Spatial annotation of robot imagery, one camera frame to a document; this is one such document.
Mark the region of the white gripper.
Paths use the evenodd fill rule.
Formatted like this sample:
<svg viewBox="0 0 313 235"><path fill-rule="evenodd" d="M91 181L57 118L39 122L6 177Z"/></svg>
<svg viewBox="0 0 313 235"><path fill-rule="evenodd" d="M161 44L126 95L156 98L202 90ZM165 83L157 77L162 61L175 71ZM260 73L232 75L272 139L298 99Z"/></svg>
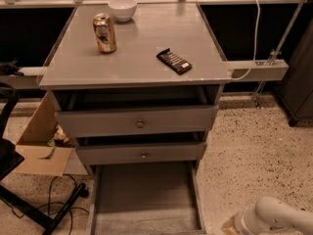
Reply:
<svg viewBox="0 0 313 235"><path fill-rule="evenodd" d="M255 208L241 209L226 220L221 229L226 235L259 235L259 218Z"/></svg>

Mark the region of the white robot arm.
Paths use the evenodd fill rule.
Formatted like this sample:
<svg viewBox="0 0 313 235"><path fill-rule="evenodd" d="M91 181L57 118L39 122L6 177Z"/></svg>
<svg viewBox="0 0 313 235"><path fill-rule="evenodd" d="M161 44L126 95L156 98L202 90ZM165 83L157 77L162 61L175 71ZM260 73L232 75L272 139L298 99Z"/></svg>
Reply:
<svg viewBox="0 0 313 235"><path fill-rule="evenodd" d="M313 213L297 210L274 197L264 196L254 206L239 210L222 225L226 235L263 235L301 232L313 235Z"/></svg>

